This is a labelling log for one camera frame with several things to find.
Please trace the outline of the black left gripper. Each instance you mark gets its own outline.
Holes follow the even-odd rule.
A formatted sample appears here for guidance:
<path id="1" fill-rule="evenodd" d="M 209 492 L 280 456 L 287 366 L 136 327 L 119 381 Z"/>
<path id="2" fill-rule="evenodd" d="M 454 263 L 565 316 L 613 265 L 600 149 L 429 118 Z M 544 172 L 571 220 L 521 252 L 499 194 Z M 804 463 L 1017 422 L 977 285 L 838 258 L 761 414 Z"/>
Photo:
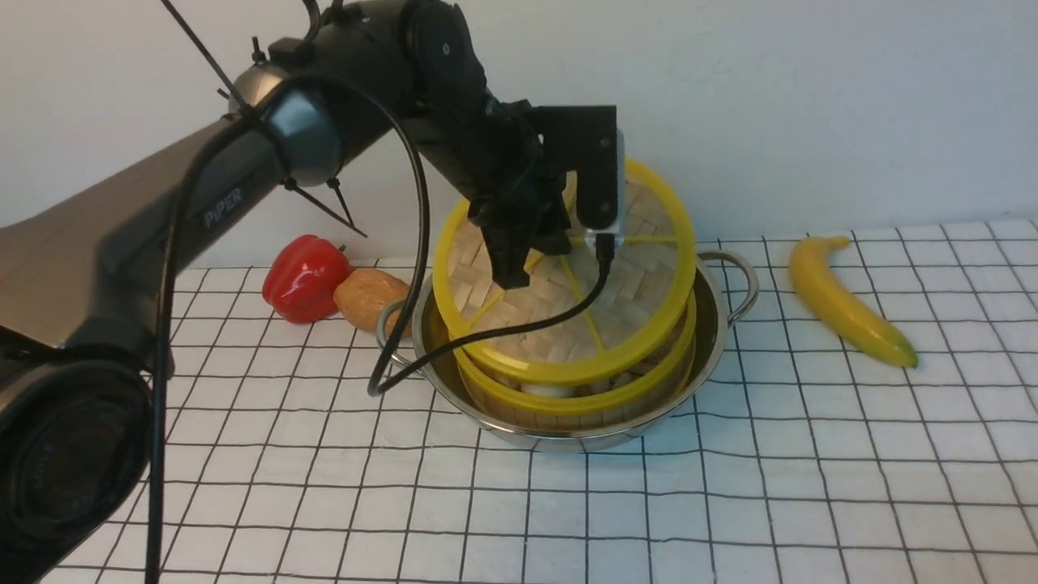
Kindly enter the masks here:
<path id="1" fill-rule="evenodd" d="M 572 250 L 563 171 L 545 162 L 529 121 L 537 106 L 521 99 L 431 98 L 437 144 L 430 160 L 468 202 L 467 221 L 486 245 L 491 277 L 504 290 L 530 284 L 530 248 L 545 256 Z"/>

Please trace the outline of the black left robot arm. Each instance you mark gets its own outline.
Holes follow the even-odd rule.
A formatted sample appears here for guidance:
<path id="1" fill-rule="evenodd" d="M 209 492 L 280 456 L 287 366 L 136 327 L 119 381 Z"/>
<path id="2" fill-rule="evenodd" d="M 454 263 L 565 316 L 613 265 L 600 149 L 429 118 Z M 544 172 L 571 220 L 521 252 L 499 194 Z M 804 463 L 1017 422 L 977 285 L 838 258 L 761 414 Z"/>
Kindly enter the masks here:
<path id="1" fill-rule="evenodd" d="M 444 1 L 307 1 L 304 38 L 255 51 L 228 114 L 2 229 L 2 580 L 36 583 L 151 469 L 146 581 L 158 577 L 166 385 L 177 274 L 278 187 L 333 185 L 397 131 L 468 200 L 493 276 L 526 284 L 531 249 L 566 249 L 559 114 L 492 95 L 465 16 Z"/>

